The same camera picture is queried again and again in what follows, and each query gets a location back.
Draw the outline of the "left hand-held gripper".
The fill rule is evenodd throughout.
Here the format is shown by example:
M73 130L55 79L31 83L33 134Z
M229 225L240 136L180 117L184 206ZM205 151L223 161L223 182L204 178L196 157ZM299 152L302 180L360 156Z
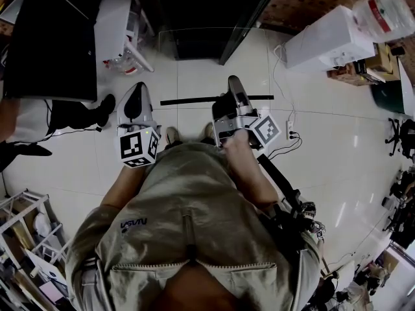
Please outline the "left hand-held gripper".
M120 162L128 168L145 167L156 161L161 126L152 117L148 87L138 82L117 107L115 149Z

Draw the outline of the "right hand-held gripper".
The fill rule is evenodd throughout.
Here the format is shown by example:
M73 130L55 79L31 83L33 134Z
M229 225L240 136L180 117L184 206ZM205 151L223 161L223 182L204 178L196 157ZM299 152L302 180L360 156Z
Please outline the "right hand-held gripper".
M248 132L248 142L252 149L266 149L281 134L281 128L269 114L261 114L251 105L251 100L271 99L271 96L248 96L240 79L228 77L228 91L217 98L212 105L213 131L216 145L224 143L238 130Z

